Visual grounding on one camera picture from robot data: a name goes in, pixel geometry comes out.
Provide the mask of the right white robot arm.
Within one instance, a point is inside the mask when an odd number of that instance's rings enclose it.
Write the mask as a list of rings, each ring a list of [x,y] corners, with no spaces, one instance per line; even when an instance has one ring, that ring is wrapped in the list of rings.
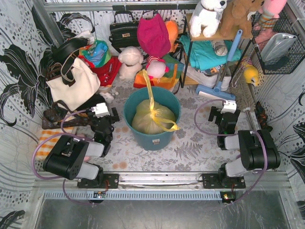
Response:
[[[221,112],[220,108],[211,107],[208,121],[215,121],[218,126],[217,144],[222,150],[239,150],[240,156],[233,162],[224,163],[218,170],[220,179],[227,177],[241,177],[247,171],[279,168],[281,159],[275,143],[267,130],[257,130],[263,143],[250,130],[240,130],[234,134],[240,110],[234,113]]]

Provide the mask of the yellow trash bag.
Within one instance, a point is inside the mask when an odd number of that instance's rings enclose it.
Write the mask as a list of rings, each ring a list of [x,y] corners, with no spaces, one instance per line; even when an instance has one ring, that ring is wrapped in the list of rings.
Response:
[[[132,128],[136,131],[155,135],[163,132],[174,132],[179,130],[174,113],[154,101],[150,78],[146,70],[143,70],[149,98],[143,100],[136,107],[136,114],[132,120]]]

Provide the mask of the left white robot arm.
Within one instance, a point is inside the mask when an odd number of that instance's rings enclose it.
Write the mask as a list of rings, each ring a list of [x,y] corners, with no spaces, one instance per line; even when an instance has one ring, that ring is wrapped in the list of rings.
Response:
[[[112,114],[100,116],[96,111],[90,113],[92,117],[93,140],[82,140],[67,134],[62,135],[43,162],[43,170],[68,180],[75,178],[95,179],[99,167],[84,162],[85,157],[105,157],[113,140],[115,122],[119,115],[116,108]]]

